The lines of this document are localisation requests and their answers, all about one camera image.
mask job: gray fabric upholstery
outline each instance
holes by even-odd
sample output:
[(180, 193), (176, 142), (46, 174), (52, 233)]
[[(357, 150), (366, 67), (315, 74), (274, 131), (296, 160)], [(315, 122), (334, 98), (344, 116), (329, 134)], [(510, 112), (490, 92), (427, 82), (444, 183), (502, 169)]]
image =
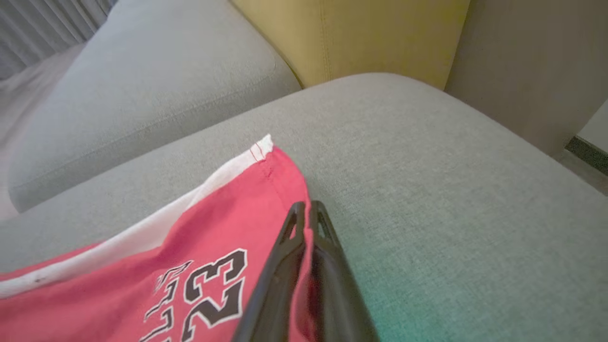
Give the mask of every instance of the gray fabric upholstery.
[(298, 89), (227, 0), (121, 0), (34, 114), (10, 197), (23, 211)]
[(7, 185), (11, 156), (30, 118), (78, 57), (84, 44), (49, 57), (0, 81), (0, 221), (19, 214)]
[(93, 37), (115, 2), (0, 1), (0, 80)]
[(266, 133), (328, 208), (383, 340), (605, 340), (606, 197), (390, 74), (297, 92), (60, 194), (1, 226), (1, 270), (116, 234)]

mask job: red basketball jersey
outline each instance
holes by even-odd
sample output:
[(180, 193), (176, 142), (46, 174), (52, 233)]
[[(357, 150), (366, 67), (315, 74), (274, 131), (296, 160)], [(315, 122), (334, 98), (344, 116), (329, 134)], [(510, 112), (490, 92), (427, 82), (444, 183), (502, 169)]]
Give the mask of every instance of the red basketball jersey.
[[(297, 201), (309, 203), (304, 177), (267, 136), (117, 236), (2, 275), (0, 340), (229, 341)], [(292, 301), (294, 341), (313, 339), (310, 257)]]

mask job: yellow cushion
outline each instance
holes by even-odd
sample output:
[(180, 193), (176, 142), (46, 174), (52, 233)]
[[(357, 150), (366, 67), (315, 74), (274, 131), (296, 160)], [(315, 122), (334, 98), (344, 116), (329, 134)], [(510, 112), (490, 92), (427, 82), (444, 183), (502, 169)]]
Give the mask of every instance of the yellow cushion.
[(469, 0), (232, 0), (304, 87), (393, 72), (443, 89)]

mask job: gray curtain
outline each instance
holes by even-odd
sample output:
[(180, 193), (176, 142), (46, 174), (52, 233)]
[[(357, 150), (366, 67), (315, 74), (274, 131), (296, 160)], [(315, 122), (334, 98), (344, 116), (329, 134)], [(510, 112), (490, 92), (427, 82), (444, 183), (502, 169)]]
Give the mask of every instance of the gray curtain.
[(93, 37), (117, 0), (0, 0), (0, 79)]

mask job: sofa cushion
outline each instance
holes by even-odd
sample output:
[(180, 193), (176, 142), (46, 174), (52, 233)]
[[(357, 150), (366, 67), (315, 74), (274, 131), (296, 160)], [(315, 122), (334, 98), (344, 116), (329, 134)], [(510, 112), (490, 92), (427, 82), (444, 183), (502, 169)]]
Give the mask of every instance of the sofa cushion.
[(325, 203), (381, 340), (608, 334), (606, 197), (482, 113), (389, 74), (297, 92), (73, 187), (0, 225), (0, 271), (113, 236), (266, 133)]
[(299, 89), (225, 0), (121, 0), (34, 114), (9, 171), (19, 211)]

